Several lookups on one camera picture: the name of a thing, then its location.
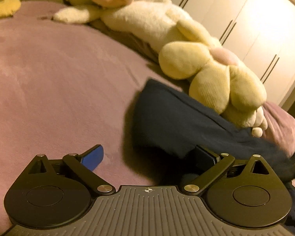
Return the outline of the white plush bunny toy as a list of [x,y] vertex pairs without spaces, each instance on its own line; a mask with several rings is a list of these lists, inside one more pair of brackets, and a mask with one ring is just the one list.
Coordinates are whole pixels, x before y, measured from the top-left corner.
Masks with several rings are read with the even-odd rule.
[[[171,0],[135,0],[132,3],[105,8],[97,0],[67,0],[70,6],[56,12],[53,19],[68,24],[94,23],[100,20],[112,31],[128,32],[159,52],[168,43],[186,41],[178,30],[179,20],[193,20],[181,7]],[[267,129],[263,104],[252,112],[242,112],[229,105],[222,114],[238,128],[250,128],[252,135],[261,137]]]

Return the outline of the pink pillow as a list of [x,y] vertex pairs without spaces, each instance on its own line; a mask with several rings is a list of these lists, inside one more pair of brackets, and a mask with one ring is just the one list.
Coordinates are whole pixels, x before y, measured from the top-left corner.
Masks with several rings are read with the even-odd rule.
[[273,102],[263,104],[268,127],[262,138],[276,144],[291,157],[295,152],[295,118]]

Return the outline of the pink bed cover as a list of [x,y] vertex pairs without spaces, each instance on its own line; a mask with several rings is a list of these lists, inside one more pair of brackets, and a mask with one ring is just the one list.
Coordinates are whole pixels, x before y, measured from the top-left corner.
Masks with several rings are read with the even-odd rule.
[[[181,84],[96,29],[50,20],[60,8],[23,2],[0,19],[0,235],[293,235],[291,195],[260,155],[221,153],[159,183],[133,149],[134,108],[149,79]],[[90,171],[80,155],[97,144]]]

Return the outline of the navy blue zip jacket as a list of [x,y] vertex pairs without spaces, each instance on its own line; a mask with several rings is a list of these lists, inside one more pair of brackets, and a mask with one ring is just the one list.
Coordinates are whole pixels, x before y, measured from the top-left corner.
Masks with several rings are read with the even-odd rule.
[[210,168],[201,147],[240,160],[262,156],[291,195],[285,226],[295,234],[295,161],[274,143],[253,137],[250,128],[238,129],[187,94],[149,79],[135,104],[132,144],[159,183],[169,185],[182,185]]

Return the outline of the cream flower plush cushion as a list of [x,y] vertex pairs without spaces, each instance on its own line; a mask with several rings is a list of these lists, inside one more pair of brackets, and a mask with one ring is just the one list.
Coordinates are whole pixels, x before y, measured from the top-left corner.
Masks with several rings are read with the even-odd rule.
[[189,96],[218,114],[229,105],[252,112],[266,100],[260,79],[233,52],[194,20],[179,20],[186,41],[173,41],[159,52],[159,65],[172,79],[189,79]]

